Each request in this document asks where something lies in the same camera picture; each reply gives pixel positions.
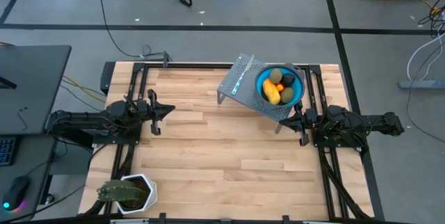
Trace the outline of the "black computer mouse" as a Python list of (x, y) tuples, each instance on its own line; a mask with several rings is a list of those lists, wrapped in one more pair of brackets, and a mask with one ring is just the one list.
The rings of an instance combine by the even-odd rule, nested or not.
[(12, 180), (10, 187), (3, 195), (2, 207), (7, 211), (17, 209), (23, 202), (30, 184), (29, 176), (19, 176)]

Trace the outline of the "grey desk foot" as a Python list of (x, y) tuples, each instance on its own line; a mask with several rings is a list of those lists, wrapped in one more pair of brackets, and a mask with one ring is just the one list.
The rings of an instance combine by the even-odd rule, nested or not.
[(445, 90), (445, 80), (399, 81), (400, 89)]

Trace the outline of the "teal collapsible bowl grey rim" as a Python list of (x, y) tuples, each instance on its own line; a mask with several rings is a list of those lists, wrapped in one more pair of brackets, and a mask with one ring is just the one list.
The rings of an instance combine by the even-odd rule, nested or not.
[[(270, 75), (274, 69), (278, 69), (282, 73), (282, 76), (284, 76), (285, 74), (290, 74), (294, 78), (293, 83), (289, 86), (293, 89), (293, 97), (290, 99), (289, 102), (284, 103), (282, 101), (279, 101), (277, 104), (272, 104), (264, 92), (263, 83), (265, 80), (270, 78)], [(261, 103), (267, 109), (278, 109), (294, 106), (302, 100), (304, 93), (305, 73), (296, 65), (292, 65), (289, 63), (281, 65), (267, 65), (259, 71), (255, 79), (254, 96), (257, 99), (260, 99)]]

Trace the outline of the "dark desk surface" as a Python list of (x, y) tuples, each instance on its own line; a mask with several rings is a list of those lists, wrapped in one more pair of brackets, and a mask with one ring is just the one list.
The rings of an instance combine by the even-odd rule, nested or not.
[[(13, 164), (0, 166), (0, 223), (22, 217), (29, 220), (42, 201), (45, 184), (56, 147), (55, 140), (46, 135), (16, 136), (17, 149)], [(13, 211), (2, 207), (3, 195), (13, 179), (29, 176), (30, 184), (22, 204)]]

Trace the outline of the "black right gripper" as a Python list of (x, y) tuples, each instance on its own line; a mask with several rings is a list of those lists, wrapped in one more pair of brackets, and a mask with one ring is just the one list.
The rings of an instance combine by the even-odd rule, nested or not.
[(309, 143), (309, 137), (306, 133), (307, 129), (314, 129), (317, 121), (316, 109), (308, 108), (304, 113), (302, 112), (302, 102), (295, 105), (297, 115), (290, 118), (280, 120), (280, 125), (288, 127), (289, 129), (299, 129), (300, 127), (300, 146), (306, 146)]

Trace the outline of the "grey desk top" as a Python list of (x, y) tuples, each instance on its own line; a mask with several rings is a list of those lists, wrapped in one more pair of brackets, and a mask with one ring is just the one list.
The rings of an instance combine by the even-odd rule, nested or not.
[(69, 45), (0, 47), (0, 135), (43, 132), (72, 48)]

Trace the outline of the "white hexagonal plant pot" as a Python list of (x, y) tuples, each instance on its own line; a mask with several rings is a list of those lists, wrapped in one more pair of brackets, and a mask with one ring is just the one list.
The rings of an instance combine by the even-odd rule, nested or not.
[(152, 180), (146, 178), (144, 174), (127, 175), (122, 177), (121, 180), (132, 182), (137, 188), (144, 190), (144, 193), (140, 193), (137, 200), (115, 203), (123, 214), (144, 212), (157, 201), (157, 185)]

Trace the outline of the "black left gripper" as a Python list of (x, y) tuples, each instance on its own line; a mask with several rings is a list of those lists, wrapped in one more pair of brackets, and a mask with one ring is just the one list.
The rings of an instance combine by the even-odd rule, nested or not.
[(155, 136), (159, 136), (161, 134), (161, 130), (158, 127), (158, 121), (164, 119), (169, 113), (171, 113), (173, 110), (175, 110), (174, 105), (168, 105), (168, 104), (159, 104), (159, 116), (156, 112), (156, 103), (157, 103), (157, 96), (156, 93), (149, 89), (147, 91), (148, 100), (140, 100), (139, 101), (139, 115), (140, 115), (140, 121), (141, 122), (147, 122), (149, 120), (152, 121), (150, 128), (151, 133)]

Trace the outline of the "dark avocado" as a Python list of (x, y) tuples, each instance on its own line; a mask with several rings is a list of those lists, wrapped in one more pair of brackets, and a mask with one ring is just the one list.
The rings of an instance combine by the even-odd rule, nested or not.
[(280, 83), (284, 86), (284, 87), (291, 87), (295, 81), (295, 76), (293, 74), (285, 74), (282, 76), (282, 80), (280, 81)]

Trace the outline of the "white and teal toothbrush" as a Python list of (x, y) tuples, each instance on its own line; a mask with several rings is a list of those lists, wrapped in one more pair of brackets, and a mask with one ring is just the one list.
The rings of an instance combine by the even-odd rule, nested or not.
[(251, 65), (253, 63), (253, 60), (254, 60), (254, 55), (252, 55), (250, 57), (250, 59), (249, 59), (248, 63), (246, 64), (243, 72), (241, 73), (240, 77), (238, 78), (238, 81), (236, 82), (234, 88), (232, 89), (232, 92), (231, 92), (232, 95), (235, 95), (237, 93), (238, 88), (241, 85), (241, 82), (243, 80), (243, 77), (244, 77), (245, 73), (250, 69), (250, 67), (251, 67)]

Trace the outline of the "grey perforated metal shelf riser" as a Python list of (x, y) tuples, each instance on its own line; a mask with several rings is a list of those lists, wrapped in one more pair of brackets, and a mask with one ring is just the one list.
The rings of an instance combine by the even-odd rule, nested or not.
[(217, 89), (218, 103), (222, 103), (224, 98), (229, 97), (242, 105), (253, 109), (254, 111), (274, 120), (275, 122), (280, 122), (280, 120), (289, 118), (291, 110), (295, 109), (295, 105), (286, 108), (278, 109), (267, 109), (260, 99), (254, 96), (255, 93), (255, 79), (260, 70), (262, 70), (267, 65), (281, 65), (281, 64), (266, 64), (258, 61), (254, 58), (250, 69), (245, 73), (241, 85), (235, 95), (232, 95), (232, 89), (234, 88), (238, 78), (243, 72), (246, 64), (248, 63), (251, 56), (245, 54), (240, 54), (233, 66), (229, 69), (228, 74), (223, 79), (222, 83)]

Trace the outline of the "green cactus plant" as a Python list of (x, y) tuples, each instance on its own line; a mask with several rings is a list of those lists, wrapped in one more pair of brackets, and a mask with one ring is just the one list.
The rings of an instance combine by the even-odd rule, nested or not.
[(145, 190), (127, 180), (110, 180), (97, 189), (97, 199), (102, 202), (137, 200)]

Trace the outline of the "yellow corn cob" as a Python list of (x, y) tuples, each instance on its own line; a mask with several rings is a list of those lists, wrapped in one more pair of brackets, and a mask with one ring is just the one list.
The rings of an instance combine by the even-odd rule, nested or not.
[(271, 104), (277, 105), (280, 103), (280, 92), (277, 89), (277, 86), (270, 79), (264, 80), (262, 88), (265, 96)]

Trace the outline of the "kiwi fruit with green nub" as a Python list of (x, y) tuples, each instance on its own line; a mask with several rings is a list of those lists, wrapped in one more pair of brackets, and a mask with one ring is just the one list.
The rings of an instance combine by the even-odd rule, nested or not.
[(289, 102), (291, 102), (294, 98), (294, 90), (292, 89), (292, 87), (286, 87), (281, 93), (280, 93), (280, 97), (281, 97), (281, 103), (283, 104), (288, 104)]

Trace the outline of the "black keyboard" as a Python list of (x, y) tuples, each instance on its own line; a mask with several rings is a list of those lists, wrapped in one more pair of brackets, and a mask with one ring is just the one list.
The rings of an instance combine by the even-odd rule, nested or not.
[(10, 166), (13, 164), (16, 149), (16, 136), (0, 136), (0, 166)]

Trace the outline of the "black table frame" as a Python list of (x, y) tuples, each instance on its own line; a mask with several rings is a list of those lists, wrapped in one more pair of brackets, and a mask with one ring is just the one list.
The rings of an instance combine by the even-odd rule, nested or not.
[(336, 193), (325, 197), (318, 150), (299, 135), (217, 89), (226, 63), (154, 64), (147, 87), (175, 110), (154, 136), (145, 124), (131, 172), (157, 185), (147, 211), (124, 217), (143, 224), (235, 224), (241, 220), (326, 221), (339, 216)]

